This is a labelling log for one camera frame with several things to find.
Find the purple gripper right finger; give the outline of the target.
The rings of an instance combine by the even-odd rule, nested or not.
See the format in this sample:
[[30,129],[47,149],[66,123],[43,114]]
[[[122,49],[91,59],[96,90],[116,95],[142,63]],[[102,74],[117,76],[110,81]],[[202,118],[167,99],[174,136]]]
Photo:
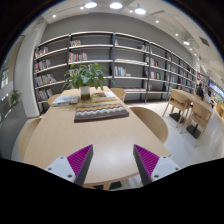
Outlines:
[[150,184],[180,170],[180,167],[168,156],[159,157],[139,145],[134,145],[133,155],[143,185]]

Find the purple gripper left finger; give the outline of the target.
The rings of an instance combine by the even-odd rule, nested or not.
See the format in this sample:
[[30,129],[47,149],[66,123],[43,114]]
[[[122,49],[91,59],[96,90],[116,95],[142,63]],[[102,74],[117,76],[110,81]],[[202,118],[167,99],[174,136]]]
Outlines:
[[88,145],[69,156],[59,156],[45,170],[76,185],[82,186],[92,157],[93,145]]

